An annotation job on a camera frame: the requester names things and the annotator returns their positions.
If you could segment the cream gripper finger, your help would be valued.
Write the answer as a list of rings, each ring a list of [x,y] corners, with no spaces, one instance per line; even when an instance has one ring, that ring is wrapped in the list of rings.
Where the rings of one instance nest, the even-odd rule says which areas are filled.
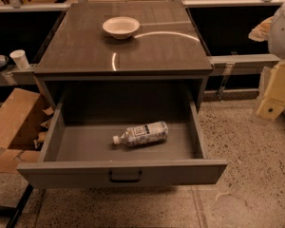
[[[260,24],[258,24],[255,28],[251,30],[248,35],[250,40],[256,42],[264,42],[269,38],[269,32],[271,28],[273,17],[269,17],[263,20]]]
[[[263,68],[258,90],[255,115],[273,122],[285,109],[285,60]]]

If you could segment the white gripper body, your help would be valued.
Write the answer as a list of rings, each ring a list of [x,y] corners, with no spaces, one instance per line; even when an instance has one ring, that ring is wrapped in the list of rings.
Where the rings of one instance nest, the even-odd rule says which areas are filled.
[[[275,12],[268,38],[269,52],[285,60],[285,2]]]

